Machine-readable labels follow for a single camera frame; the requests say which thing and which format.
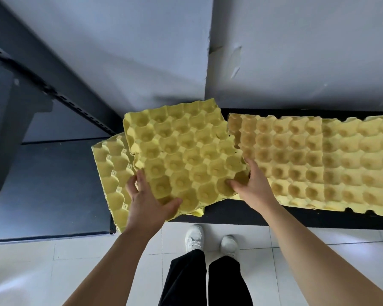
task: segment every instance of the pant leg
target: pant leg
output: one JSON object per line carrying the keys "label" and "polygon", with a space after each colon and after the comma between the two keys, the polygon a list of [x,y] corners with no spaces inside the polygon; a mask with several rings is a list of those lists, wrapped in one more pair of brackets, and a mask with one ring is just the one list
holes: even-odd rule
{"label": "pant leg", "polygon": [[251,305],[252,299],[240,272],[240,263],[229,256],[209,266],[209,306]]}
{"label": "pant leg", "polygon": [[159,306],[207,306],[206,261],[195,249],[170,263]]}

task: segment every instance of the left hand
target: left hand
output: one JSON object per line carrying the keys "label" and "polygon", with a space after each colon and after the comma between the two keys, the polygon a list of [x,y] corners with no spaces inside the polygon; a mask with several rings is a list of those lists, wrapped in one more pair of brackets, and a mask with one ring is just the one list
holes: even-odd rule
{"label": "left hand", "polygon": [[126,190],[132,198],[126,230],[136,231],[151,239],[162,228],[164,222],[172,218],[182,199],[175,198],[162,205],[153,195],[143,169],[138,170],[126,183]]}

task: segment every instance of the person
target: person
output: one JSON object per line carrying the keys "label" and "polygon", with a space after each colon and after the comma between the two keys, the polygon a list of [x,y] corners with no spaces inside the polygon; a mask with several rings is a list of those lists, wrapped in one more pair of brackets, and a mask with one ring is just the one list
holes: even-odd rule
{"label": "person", "polygon": [[[247,185],[230,186],[259,212],[274,231],[291,272],[309,305],[383,305],[383,291],[297,221],[275,199],[255,161]],[[164,221],[174,216],[181,199],[161,205],[153,196],[144,172],[127,183],[132,204],[125,231],[64,306],[125,305],[139,259]],[[186,236],[187,253],[171,263],[161,306],[206,305],[204,233],[192,226]],[[252,305],[237,261],[238,244],[232,236],[221,241],[225,256],[209,266],[209,305]]]}

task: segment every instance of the shoe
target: shoe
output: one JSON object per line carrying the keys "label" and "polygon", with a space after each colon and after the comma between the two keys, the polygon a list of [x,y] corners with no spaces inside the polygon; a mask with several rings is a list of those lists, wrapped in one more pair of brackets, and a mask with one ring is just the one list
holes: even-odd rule
{"label": "shoe", "polygon": [[186,233],[186,252],[190,252],[195,249],[203,250],[204,246],[204,231],[203,228],[198,225],[192,225]]}
{"label": "shoe", "polygon": [[240,250],[237,240],[232,235],[226,235],[221,240],[220,252],[237,260],[237,252]]}

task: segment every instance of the forearm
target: forearm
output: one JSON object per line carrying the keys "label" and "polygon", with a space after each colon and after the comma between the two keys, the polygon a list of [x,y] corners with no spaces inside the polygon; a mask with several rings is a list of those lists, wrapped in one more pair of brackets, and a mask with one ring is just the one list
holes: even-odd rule
{"label": "forearm", "polygon": [[261,214],[309,305],[383,305],[383,291],[279,204]]}
{"label": "forearm", "polygon": [[147,236],[124,231],[64,306],[125,305]]}

